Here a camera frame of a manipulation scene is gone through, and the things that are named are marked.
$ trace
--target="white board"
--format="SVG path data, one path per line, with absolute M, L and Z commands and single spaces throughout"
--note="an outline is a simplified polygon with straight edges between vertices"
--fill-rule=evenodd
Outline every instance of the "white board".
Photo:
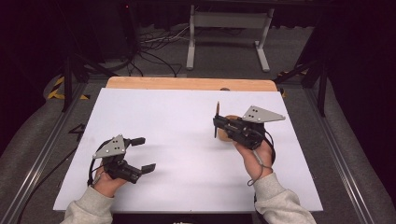
M 242 116 L 256 105 L 286 117 L 265 123 L 275 142 L 273 168 L 283 187 L 299 195 L 303 207 L 322 210 L 279 92 L 125 89 L 101 89 L 53 209 L 64 211 L 82 196 L 92 155 L 103 142 L 122 134 L 146 138 L 145 145 L 128 147 L 125 160 L 130 165 L 157 166 L 137 184 L 127 183 L 117 192 L 113 212 L 254 211 L 254 189 L 247 185 L 249 176 L 242 157 L 232 143 L 214 138 L 217 102 L 222 116 Z

